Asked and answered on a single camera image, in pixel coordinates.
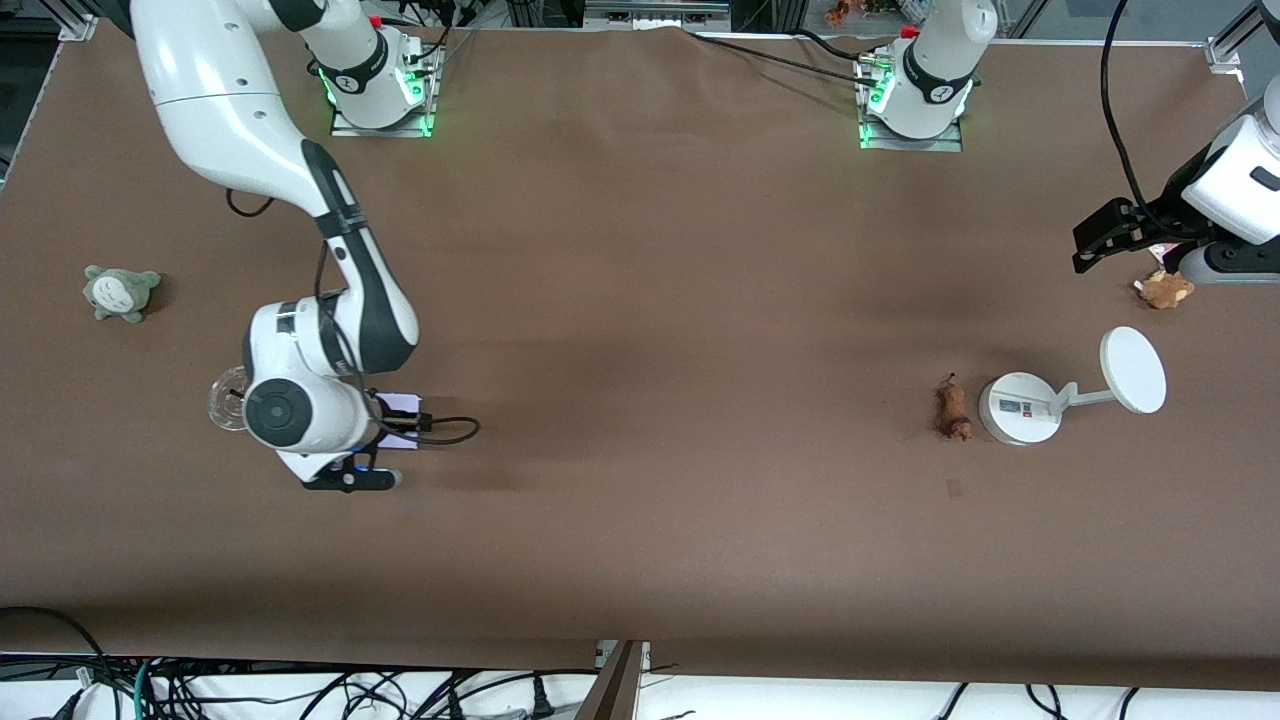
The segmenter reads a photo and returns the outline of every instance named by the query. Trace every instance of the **stuffed animal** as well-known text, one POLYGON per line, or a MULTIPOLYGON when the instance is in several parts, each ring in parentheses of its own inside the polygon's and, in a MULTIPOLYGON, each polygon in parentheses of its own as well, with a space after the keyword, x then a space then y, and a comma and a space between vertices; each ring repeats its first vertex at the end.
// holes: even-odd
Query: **stuffed animal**
POLYGON ((119 315, 131 323, 141 323, 142 309, 151 300, 151 288, 160 284, 160 274, 151 270, 131 273, 90 265, 84 268, 84 277, 88 278, 84 297, 99 320, 119 315))
POLYGON ((956 384, 956 374, 951 373, 947 382, 938 388, 938 432, 951 439, 969 442, 973 439, 973 423, 964 410, 964 391, 956 384))
POLYGON ((1172 310, 1188 295, 1196 291, 1196 286, 1187 282, 1181 273, 1166 273, 1156 270, 1149 278, 1138 284, 1138 295, 1156 310, 1172 310))

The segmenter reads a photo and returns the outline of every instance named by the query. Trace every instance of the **brown plush toy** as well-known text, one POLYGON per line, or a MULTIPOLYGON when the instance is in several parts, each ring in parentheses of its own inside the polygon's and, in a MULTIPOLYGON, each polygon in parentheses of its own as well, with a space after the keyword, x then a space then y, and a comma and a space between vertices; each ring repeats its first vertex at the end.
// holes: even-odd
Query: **brown plush toy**
POLYGON ((973 439, 973 423, 964 411, 964 391, 956 384, 956 374, 938 388, 938 432, 951 439, 973 439))
POLYGON ((1156 270, 1142 282, 1138 295, 1156 310, 1172 310, 1194 291, 1196 286, 1185 281, 1181 273, 1156 270))

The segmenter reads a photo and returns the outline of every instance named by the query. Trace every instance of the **round white lamp base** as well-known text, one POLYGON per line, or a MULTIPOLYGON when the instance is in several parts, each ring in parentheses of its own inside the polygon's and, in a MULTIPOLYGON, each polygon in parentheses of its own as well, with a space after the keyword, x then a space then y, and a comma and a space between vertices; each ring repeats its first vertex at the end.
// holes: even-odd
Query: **round white lamp base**
POLYGON ((1005 445, 1027 446, 1053 437, 1062 416, 1051 411, 1057 392, 1029 373, 1009 373, 982 391, 982 425, 1005 445))

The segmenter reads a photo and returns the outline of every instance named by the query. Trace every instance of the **brown tabletop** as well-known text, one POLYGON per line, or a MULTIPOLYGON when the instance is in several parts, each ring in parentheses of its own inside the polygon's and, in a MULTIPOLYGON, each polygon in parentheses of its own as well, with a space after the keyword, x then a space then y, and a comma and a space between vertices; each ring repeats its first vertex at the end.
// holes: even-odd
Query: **brown tabletop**
MULTIPOLYGON (((320 238, 228 211, 100 27, 0 197, 0 601, 110 652, 547 667, 637 637, 687 673, 1280 687, 1280 295, 1155 311, 1149 256, 1071 272, 1126 192, 1096 47, 992 47, 941 155, 859 150, 847 85, 675 29, 483 32, 436 137, 334 140, 301 41, 266 45, 421 319, 374 384, 485 432, 343 496, 209 421, 320 238), (143 324, 93 320, 88 264, 163 273, 143 324), (970 401, 1012 370, 1100 389, 1125 324, 1160 413, 1074 409, 1034 448, 931 430, 952 372, 970 401)), ((1114 67, 1156 195, 1240 88, 1198 49, 1114 67)))

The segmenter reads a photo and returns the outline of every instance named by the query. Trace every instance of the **gray stuffed toy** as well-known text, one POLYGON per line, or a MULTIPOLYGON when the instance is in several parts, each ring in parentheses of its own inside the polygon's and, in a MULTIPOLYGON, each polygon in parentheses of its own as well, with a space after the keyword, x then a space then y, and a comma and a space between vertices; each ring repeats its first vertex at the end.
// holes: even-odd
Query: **gray stuffed toy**
POLYGON ((84 277, 88 278, 84 297, 99 320, 119 315, 131 323, 141 323, 142 309, 151 300, 151 288, 160 284, 160 274, 151 270, 131 273, 90 265, 84 268, 84 277))

